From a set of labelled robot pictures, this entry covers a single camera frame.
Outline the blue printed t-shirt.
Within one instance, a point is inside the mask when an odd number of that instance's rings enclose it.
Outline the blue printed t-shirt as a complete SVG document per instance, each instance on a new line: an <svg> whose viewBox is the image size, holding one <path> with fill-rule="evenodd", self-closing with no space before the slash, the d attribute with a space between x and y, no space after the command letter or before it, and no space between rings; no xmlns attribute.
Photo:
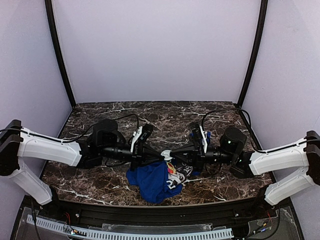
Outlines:
<svg viewBox="0 0 320 240"><path fill-rule="evenodd" d="M168 173L167 162L174 165L176 174ZM160 204L165 199L179 195L190 176L198 176L192 166L175 165L173 159L128 170L126 178L137 186L141 197L148 203Z"/></svg>

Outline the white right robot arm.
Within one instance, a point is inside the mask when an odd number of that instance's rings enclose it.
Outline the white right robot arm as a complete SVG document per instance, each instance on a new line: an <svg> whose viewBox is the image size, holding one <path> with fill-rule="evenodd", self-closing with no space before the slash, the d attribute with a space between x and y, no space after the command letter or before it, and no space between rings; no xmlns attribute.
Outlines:
<svg viewBox="0 0 320 240"><path fill-rule="evenodd" d="M239 179L248 179L267 172L296 167L296 171L276 183L259 190L258 199L268 206L320 183L320 136L314 130L291 144L268 150L244 151L247 136L238 128L228 127L219 145L209 145L202 129L191 135L192 143L170 151L169 156L197 172L205 164L230 165L229 171Z"/></svg>

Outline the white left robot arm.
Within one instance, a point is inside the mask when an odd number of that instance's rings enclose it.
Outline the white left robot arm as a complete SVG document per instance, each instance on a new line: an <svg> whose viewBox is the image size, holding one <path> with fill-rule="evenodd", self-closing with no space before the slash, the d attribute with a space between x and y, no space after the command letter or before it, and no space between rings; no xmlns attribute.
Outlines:
<svg viewBox="0 0 320 240"><path fill-rule="evenodd" d="M153 126L138 127L128 143L113 119L104 119L92 126L86 140L51 138L22 127L12 120L0 134L0 175L20 186L41 206L57 201L56 191L42 182L26 165L24 158L36 158L91 169L103 158L129 162L131 170L164 160L146 141Z"/></svg>

